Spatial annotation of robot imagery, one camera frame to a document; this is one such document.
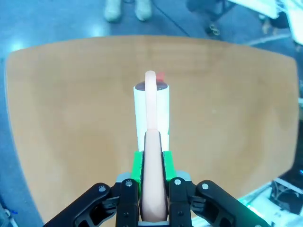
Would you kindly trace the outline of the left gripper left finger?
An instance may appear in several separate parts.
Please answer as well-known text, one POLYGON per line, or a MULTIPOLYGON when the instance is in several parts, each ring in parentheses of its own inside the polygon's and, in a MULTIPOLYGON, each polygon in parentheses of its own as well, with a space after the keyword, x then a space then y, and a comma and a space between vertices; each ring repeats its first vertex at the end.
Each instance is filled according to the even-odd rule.
POLYGON ((136 227, 139 221, 139 194, 143 152, 134 153, 130 176, 113 186, 97 183, 63 209, 45 227, 100 227, 116 216, 116 227, 136 227))

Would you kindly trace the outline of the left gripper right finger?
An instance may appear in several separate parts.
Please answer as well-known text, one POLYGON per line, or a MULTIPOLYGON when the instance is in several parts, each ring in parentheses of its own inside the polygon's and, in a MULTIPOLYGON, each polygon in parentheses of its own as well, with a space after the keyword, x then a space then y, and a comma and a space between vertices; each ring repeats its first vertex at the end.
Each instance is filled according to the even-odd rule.
POLYGON ((177 176, 173 155, 162 153, 169 200, 169 226, 191 227, 191 214, 212 227, 267 227, 268 223, 210 180, 194 184, 177 176))

